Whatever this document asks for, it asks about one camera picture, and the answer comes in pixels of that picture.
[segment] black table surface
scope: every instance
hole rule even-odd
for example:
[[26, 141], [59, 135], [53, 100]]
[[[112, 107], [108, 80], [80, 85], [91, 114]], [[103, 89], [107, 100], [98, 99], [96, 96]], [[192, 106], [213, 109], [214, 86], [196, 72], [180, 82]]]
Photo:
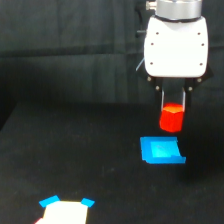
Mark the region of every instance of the black table surface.
[[170, 136], [139, 105], [18, 103], [0, 132], [0, 223], [34, 223], [39, 201], [89, 198], [87, 224], [224, 223], [224, 108], [194, 107], [182, 165], [141, 159], [140, 137]]

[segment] red cube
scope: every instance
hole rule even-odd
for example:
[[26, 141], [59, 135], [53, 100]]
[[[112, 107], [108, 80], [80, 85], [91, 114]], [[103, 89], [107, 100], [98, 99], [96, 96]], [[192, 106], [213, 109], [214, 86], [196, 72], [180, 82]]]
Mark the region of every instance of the red cube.
[[167, 103], [163, 107], [160, 117], [160, 128], [167, 132], [179, 132], [182, 130], [184, 108], [180, 104]]

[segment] robotic arm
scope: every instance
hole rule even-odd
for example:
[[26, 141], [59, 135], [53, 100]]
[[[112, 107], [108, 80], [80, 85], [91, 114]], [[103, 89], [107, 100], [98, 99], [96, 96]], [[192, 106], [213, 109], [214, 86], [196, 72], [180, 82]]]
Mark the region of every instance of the robotic arm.
[[[136, 7], [140, 22], [142, 8], [142, 3]], [[162, 111], [161, 129], [178, 132], [182, 129], [183, 114], [191, 105], [192, 91], [213, 76], [207, 63], [209, 42], [206, 20], [201, 16], [202, 0], [147, 1], [144, 8], [155, 10], [155, 15], [149, 19], [147, 30], [137, 31], [137, 35], [145, 34], [145, 42], [144, 59], [136, 71], [145, 64], [147, 80], [155, 89]], [[177, 79], [181, 80], [182, 103], [165, 105], [164, 84]]]

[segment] blue tape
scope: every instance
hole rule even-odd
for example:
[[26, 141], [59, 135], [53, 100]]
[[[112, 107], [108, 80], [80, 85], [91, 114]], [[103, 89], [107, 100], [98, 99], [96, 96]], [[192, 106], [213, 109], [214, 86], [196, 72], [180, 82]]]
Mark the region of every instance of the blue tape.
[[177, 145], [177, 137], [142, 137], [140, 138], [142, 160], [151, 164], [183, 164]]
[[89, 208], [93, 206], [95, 201], [89, 200], [87, 198], [83, 198], [81, 204], [88, 206]]
[[40, 201], [39, 204], [40, 204], [43, 208], [45, 208], [45, 207], [47, 207], [48, 205], [50, 205], [50, 204], [52, 204], [52, 203], [54, 203], [54, 202], [56, 202], [56, 201], [60, 201], [60, 199], [58, 198], [57, 195], [55, 195], [55, 196], [53, 196], [53, 197], [50, 197], [50, 198], [47, 198], [47, 199], [45, 199], [45, 200], [43, 200], [43, 201]]

